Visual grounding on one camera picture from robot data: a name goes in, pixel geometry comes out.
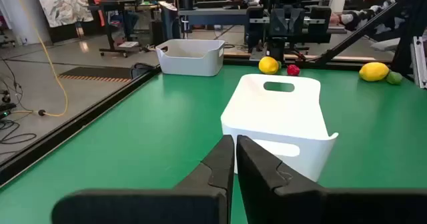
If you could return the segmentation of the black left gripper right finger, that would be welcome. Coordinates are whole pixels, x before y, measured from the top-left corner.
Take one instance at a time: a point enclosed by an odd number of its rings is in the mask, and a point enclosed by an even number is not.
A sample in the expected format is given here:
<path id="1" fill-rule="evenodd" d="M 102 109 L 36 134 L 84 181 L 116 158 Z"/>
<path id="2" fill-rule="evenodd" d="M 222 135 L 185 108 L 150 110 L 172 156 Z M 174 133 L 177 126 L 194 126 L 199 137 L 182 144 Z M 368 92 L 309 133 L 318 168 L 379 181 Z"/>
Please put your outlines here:
<path id="1" fill-rule="evenodd" d="M 248 223 L 425 223 L 425 189 L 326 188 L 245 135 L 238 178 Z"/>

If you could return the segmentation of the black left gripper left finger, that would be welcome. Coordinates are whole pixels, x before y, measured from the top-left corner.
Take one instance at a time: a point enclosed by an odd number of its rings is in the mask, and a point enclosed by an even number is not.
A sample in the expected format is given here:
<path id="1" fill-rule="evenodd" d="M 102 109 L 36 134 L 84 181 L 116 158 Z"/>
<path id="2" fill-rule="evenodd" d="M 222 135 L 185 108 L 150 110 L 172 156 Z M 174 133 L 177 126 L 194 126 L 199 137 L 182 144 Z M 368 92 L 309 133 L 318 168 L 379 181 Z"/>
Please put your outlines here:
<path id="1" fill-rule="evenodd" d="M 224 135 L 171 189 L 84 189 L 62 197 L 52 223 L 229 223 L 234 140 Z"/>

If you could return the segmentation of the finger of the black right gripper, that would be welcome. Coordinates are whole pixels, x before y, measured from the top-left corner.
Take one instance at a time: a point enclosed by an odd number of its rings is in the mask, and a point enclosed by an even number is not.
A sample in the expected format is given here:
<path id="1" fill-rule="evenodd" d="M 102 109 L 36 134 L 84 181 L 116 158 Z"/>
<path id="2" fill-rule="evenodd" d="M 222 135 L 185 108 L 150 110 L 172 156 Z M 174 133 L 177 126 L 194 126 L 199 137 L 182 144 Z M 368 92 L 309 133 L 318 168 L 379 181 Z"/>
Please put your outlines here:
<path id="1" fill-rule="evenodd" d="M 304 26 L 304 9 L 292 9 L 288 21 L 288 34 L 299 35 L 302 32 Z"/>
<path id="2" fill-rule="evenodd" d="M 288 33 L 288 24 L 283 9 L 272 9 L 270 14 L 270 35 L 285 36 Z"/>

